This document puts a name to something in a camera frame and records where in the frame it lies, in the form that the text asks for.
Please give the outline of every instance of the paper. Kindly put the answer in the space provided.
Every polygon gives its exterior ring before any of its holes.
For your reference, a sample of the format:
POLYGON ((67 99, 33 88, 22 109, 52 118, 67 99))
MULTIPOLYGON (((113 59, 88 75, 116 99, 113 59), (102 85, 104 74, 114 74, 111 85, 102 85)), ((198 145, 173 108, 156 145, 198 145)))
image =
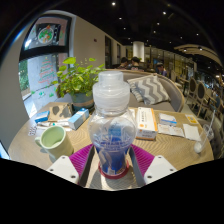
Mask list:
POLYGON ((198 133, 198 127, 191 126, 188 124, 183 124, 185 137, 189 140, 201 141, 200 135, 198 133))
POLYGON ((174 116, 170 116, 167 114, 159 114, 160 124, 176 126, 177 121, 174 116))
POLYGON ((183 132, 182 128, 178 128, 178 127, 173 127, 173 126, 164 125, 164 124, 158 124, 158 131, 160 134, 184 137, 184 132, 183 132))
POLYGON ((185 114, 185 116, 191 124, 198 124, 198 121, 195 119, 194 115, 185 114))

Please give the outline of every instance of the green cup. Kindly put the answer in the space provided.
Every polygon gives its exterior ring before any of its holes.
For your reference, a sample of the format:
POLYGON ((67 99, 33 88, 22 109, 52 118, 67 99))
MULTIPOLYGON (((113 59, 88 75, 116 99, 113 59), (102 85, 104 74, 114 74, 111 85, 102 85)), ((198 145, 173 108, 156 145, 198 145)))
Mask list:
POLYGON ((38 146, 42 147, 56 161, 60 156, 70 156, 74 153, 71 141, 61 126, 46 129, 40 137, 35 138, 38 146))

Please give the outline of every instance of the white paper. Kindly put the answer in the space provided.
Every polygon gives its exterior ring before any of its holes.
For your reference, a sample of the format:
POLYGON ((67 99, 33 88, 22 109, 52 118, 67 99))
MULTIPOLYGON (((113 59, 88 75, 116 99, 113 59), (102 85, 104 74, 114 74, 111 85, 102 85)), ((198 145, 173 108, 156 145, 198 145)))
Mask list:
POLYGON ((160 134, 184 137, 184 132, 182 128, 173 127, 173 126, 164 125, 164 124, 158 124, 158 132, 160 134))
POLYGON ((165 124, 158 124, 158 132, 160 134, 171 135, 170 126, 165 124))
POLYGON ((194 141, 201 140, 200 135, 198 133, 198 127, 191 126, 188 124, 183 124, 183 127, 184 127, 185 137, 187 139, 194 140, 194 141))
POLYGON ((171 132, 172 135, 177 135, 177 136, 180 136, 180 137, 185 137, 182 128, 172 127, 171 126, 170 127, 170 132, 171 132))

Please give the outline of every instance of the wooden table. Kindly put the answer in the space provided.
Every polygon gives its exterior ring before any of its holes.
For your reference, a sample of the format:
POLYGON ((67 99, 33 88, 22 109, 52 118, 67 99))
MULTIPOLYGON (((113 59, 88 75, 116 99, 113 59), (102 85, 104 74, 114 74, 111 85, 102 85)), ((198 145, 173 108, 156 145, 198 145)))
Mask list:
MULTIPOLYGON (((52 102, 43 107, 39 112, 48 110, 49 107, 62 105, 62 102, 52 102)), ((185 114, 177 112, 168 111, 154 111, 157 123, 159 123, 159 113, 165 113, 168 115, 175 116, 177 120, 177 127, 183 128, 183 124, 189 124, 185 114)), ((40 136, 43 130, 37 130, 36 135, 28 136, 29 128, 34 123, 35 115, 27 121, 23 127, 19 130, 17 135, 14 137, 10 147, 9 155, 12 160, 22 162, 25 164, 34 165, 41 169, 48 169, 52 165, 52 161, 49 155, 36 145, 34 142, 35 137, 40 136)), ((72 145, 74 146, 74 152, 83 148, 86 145, 91 144, 87 124, 89 118, 79 127, 77 131, 67 132, 72 145)), ((202 131, 200 124, 192 124, 193 126, 198 126, 199 133, 202 131)), ((169 136, 164 134, 157 134, 156 140, 146 141, 137 140, 133 142, 152 155, 163 155, 177 170, 181 170, 190 165, 199 164, 207 161, 214 160, 212 148, 207 140, 207 145, 201 154, 194 152, 193 146, 195 141, 188 140, 182 137, 169 136)), ((103 177, 98 170, 99 158, 95 151, 95 155, 92 160, 89 177, 87 180, 86 188, 93 189, 104 189, 104 190, 120 190, 120 189, 131 189, 138 188, 136 183, 136 178, 133 171, 133 166, 131 158, 127 155, 127 160, 129 162, 128 173, 118 180, 110 180, 103 177)))

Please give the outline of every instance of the glass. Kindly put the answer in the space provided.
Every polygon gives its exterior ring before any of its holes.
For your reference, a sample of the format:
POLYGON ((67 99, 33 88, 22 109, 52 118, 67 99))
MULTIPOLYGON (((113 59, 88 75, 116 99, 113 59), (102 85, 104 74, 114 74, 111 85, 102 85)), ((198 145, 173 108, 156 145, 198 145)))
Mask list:
POLYGON ((24 50, 45 46, 65 46, 67 33, 66 19, 41 17, 33 25, 24 50))

